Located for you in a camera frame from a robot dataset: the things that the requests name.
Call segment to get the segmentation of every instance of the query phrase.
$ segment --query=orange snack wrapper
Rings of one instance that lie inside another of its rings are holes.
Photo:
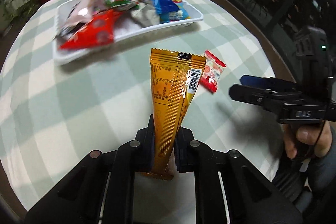
[[[152,171],[147,175],[170,180],[173,169],[167,165],[175,136],[195,95],[206,57],[153,48],[150,63],[155,158]]]

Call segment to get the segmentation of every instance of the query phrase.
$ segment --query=table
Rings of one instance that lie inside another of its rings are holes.
[[[187,0],[204,21],[134,37],[57,66],[53,24],[65,1],[52,0],[36,12],[0,74],[0,159],[27,210],[91,150],[115,150],[147,126],[152,47],[199,55],[209,49],[227,64],[215,94],[198,88],[182,125],[212,149],[238,149],[273,179],[282,149],[280,126],[271,113],[232,101],[228,89],[244,74],[274,74],[258,40],[233,16],[209,0]],[[134,219],[195,223],[194,199],[192,173],[176,174],[172,181],[137,175]]]

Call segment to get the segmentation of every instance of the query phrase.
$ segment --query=plastic tray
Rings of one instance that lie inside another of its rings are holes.
[[[67,19],[71,9],[75,4],[77,4],[79,0],[69,0],[63,4],[61,4],[57,8],[57,13],[55,17],[54,27],[56,32],[60,30],[61,26],[64,24],[65,20]],[[120,20],[118,20],[115,23],[114,26],[114,42],[119,42],[121,40],[151,32],[151,31],[157,31],[163,28],[172,27],[172,26],[178,26],[178,25],[189,25],[193,22],[202,21],[203,20],[203,14],[197,10],[194,6],[189,4],[187,1],[183,0],[184,8],[188,12],[190,19],[180,20],[180,21],[174,21],[169,23],[163,23],[155,26],[150,26],[146,28],[142,28],[139,24],[135,23],[131,18],[129,17],[121,17]],[[80,50],[60,50],[59,46],[61,45],[61,42],[55,38],[52,42],[52,50],[53,50],[53,58],[54,61],[59,64],[67,64],[73,60],[76,60],[78,58],[81,58],[83,56],[88,55],[89,53],[99,51],[102,49],[102,47],[95,47],[95,48],[86,48],[86,49],[80,49]]]

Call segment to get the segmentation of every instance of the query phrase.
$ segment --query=human hand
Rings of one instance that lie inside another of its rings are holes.
[[[302,143],[314,145],[319,137],[321,127],[322,125],[312,126],[306,124],[301,126],[296,133],[293,133],[291,126],[289,124],[284,124],[283,130],[285,131],[285,135],[283,141],[285,142],[285,151],[288,158],[293,159],[296,157],[297,149],[295,147],[295,138]],[[328,153],[332,140],[333,137],[330,130],[330,124],[326,121],[321,136],[315,145],[314,154],[316,157],[321,158]]]

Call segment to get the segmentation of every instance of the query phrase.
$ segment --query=bolt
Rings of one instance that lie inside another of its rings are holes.
[[[100,156],[100,151],[99,150],[93,150],[90,152],[90,157],[95,159],[98,158]]]
[[[192,141],[190,141],[190,146],[192,146],[192,147],[198,147],[199,145],[200,145],[200,142],[199,141],[197,141],[197,140],[192,140]]]
[[[138,147],[140,145],[140,142],[137,140],[133,140],[129,143],[131,147]]]
[[[237,151],[237,150],[231,150],[231,151],[229,152],[229,154],[230,154],[230,156],[231,156],[232,158],[238,158],[239,155],[240,155],[239,151]]]

